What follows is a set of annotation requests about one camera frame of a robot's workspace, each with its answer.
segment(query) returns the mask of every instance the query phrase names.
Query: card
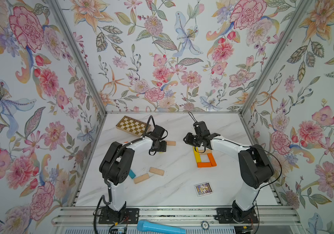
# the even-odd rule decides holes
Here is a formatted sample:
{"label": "card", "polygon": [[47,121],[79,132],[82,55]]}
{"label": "card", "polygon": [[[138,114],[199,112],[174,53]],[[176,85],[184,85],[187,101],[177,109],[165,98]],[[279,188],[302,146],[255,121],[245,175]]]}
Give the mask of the card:
{"label": "card", "polygon": [[212,190],[209,182],[200,183],[199,185],[196,185],[195,186],[195,191],[197,192],[197,195],[199,197],[213,193],[213,190]]}

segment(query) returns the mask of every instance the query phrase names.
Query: wooden chessboard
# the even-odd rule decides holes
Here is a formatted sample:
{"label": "wooden chessboard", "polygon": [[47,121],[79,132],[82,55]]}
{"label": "wooden chessboard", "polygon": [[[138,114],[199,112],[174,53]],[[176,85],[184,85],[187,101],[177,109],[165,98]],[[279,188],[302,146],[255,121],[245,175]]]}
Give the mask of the wooden chessboard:
{"label": "wooden chessboard", "polygon": [[145,132],[146,123],[138,121],[137,119],[132,119],[131,117],[124,116],[123,119],[116,125],[117,129],[124,132],[130,133],[132,135],[141,137]]}

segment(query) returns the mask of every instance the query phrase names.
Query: white marble tabletop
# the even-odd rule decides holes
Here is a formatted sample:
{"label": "white marble tabletop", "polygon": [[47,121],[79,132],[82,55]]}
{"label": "white marble tabletop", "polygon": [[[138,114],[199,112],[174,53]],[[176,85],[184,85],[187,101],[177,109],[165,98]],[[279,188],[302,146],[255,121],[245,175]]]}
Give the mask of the white marble tabletop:
{"label": "white marble tabletop", "polygon": [[[124,115],[147,122],[150,114],[121,113],[107,116],[76,206],[96,206],[102,194],[108,199],[107,186],[99,172],[99,165],[112,142],[124,143],[137,138],[115,127]],[[197,121],[205,121],[211,133],[218,133],[238,143],[250,144],[237,114],[208,113],[194,114],[194,117]],[[149,173],[150,178],[138,184],[134,184],[128,176],[123,182],[127,206],[231,205],[243,182],[239,163],[228,155],[213,151],[217,166],[197,168],[193,148],[183,142],[188,132],[194,133],[192,118],[187,113],[154,113],[153,118],[156,125],[168,131],[165,140],[176,141],[176,146],[167,146],[166,152],[154,156],[148,152],[134,155],[131,169],[136,176],[149,173],[150,167],[164,170],[164,176]],[[202,155],[201,159],[202,162],[208,162],[206,155]],[[198,197],[194,185],[204,182],[210,182],[213,193]],[[257,204],[277,205],[269,186],[259,193]]]}

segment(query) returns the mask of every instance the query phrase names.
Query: blue lily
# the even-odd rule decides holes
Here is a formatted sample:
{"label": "blue lily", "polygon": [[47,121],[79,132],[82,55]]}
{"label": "blue lily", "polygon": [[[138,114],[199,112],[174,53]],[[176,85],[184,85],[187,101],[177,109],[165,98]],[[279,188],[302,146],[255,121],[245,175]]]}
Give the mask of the blue lily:
{"label": "blue lily", "polygon": [[212,100],[209,100],[208,101],[208,97],[203,97],[203,96],[200,96],[200,99],[201,99],[201,104],[203,105],[203,107],[209,109],[209,111],[211,111],[211,109],[214,109],[214,110],[220,110],[222,109],[222,107],[219,107],[217,105],[215,105],[215,99],[213,98]]}
{"label": "blue lily", "polygon": [[9,93],[9,88],[5,81],[0,79],[0,113],[5,115],[10,126],[7,131],[7,138],[11,138],[19,129],[19,124],[14,118],[14,114],[17,110],[27,111],[33,108],[35,99],[29,100],[26,98],[19,99],[17,101],[9,100],[11,95]]}
{"label": "blue lily", "polygon": [[182,47],[177,53],[174,53],[172,55],[173,57],[181,57],[184,53],[185,48],[188,46],[192,54],[203,54],[203,52],[200,51],[200,48],[192,43],[192,41],[198,34],[198,26],[196,25],[193,29],[189,28],[185,32],[185,24],[186,19],[183,13],[181,13],[180,11],[176,12],[175,31],[178,33],[177,39],[181,42]]}

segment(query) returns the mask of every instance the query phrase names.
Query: wooden block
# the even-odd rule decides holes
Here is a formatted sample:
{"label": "wooden block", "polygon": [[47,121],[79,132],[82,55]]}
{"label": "wooden block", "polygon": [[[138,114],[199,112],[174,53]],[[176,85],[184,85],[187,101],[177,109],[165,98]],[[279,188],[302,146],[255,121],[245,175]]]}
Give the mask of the wooden block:
{"label": "wooden block", "polygon": [[198,162],[197,167],[212,167],[211,162]]}
{"label": "wooden block", "polygon": [[149,172],[157,174],[157,175],[160,175],[160,176],[164,175],[164,171],[163,170],[158,169],[158,168],[154,168],[154,167],[151,167],[150,170],[149,170]]}
{"label": "wooden block", "polygon": [[116,125],[117,129],[120,129],[126,133],[141,137],[143,133],[149,131],[151,126],[149,124],[148,129],[145,129],[146,123],[138,121],[128,116],[124,116],[120,122]]}
{"label": "wooden block", "polygon": [[147,180],[148,178],[149,178],[149,174],[146,173],[146,174],[143,174],[142,176],[134,178],[133,182],[137,184],[137,183],[143,182],[144,180]]}
{"label": "wooden block", "polygon": [[166,143],[167,143],[167,145],[176,146],[176,142],[174,142],[174,141],[166,140]]}
{"label": "wooden block", "polygon": [[203,154],[208,154],[208,153],[212,153],[212,150],[211,149],[206,149],[205,152],[203,152],[204,150],[198,150],[198,152],[200,153],[200,155],[203,155]]}

